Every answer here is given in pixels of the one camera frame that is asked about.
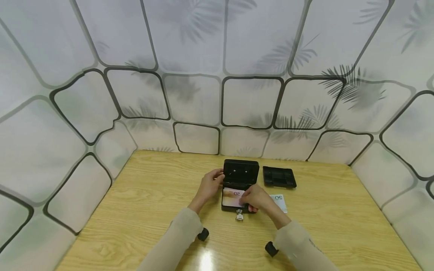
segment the wallpaper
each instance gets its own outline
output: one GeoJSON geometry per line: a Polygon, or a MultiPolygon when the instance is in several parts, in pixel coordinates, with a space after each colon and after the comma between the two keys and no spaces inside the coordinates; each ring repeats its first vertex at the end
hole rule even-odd
{"type": "Polygon", "coordinates": [[[0,270],[54,270],[137,149],[347,164],[434,270],[434,0],[0,4],[0,270]]]}

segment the person's left hand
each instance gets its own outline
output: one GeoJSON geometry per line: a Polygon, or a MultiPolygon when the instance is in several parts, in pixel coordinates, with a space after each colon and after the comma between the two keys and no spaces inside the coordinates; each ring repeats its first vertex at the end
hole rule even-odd
{"type": "Polygon", "coordinates": [[[223,183],[223,179],[222,168],[215,169],[205,174],[196,196],[188,205],[188,208],[199,214],[204,204],[217,193],[220,184],[223,183]]]}
{"type": "Polygon", "coordinates": [[[208,172],[202,178],[196,197],[202,198],[205,201],[209,200],[217,193],[220,184],[223,183],[223,179],[224,175],[222,168],[208,172]]]}

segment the table surface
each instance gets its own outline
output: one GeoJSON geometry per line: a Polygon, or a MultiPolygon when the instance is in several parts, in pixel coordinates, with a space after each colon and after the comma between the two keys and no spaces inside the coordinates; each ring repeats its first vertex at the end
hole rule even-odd
{"type": "MultiPolygon", "coordinates": [[[[93,213],[57,271],[134,271],[195,195],[204,173],[223,166],[224,156],[136,151],[93,213]]],[[[294,190],[283,194],[289,216],[298,220],[340,270],[420,270],[400,238],[350,167],[268,159],[262,166],[292,168],[294,190]]],[[[220,209],[221,193],[200,213],[210,232],[185,252],[177,270],[294,270],[278,253],[264,250],[276,229],[263,213],[220,209]]]]}

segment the beige sleeve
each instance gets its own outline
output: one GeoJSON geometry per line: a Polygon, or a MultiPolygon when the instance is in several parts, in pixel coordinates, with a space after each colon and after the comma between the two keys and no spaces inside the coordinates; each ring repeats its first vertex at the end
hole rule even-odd
{"type": "Polygon", "coordinates": [[[189,208],[182,209],[160,241],[146,255],[137,271],[175,270],[184,252],[203,228],[195,212],[189,208]]]}
{"type": "Polygon", "coordinates": [[[293,220],[279,229],[273,245],[288,256],[298,271],[339,270],[315,246],[309,233],[297,221],[293,220]]]}

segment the cash box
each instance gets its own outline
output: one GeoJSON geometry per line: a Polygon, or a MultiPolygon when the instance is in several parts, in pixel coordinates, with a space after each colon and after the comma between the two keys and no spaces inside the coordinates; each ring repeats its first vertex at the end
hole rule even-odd
{"type": "Polygon", "coordinates": [[[259,173],[259,163],[248,160],[225,159],[223,166],[223,189],[221,192],[221,209],[223,211],[236,212],[242,209],[248,212],[247,205],[244,207],[224,206],[223,192],[225,188],[238,189],[246,191],[251,185],[256,183],[259,173]]]}

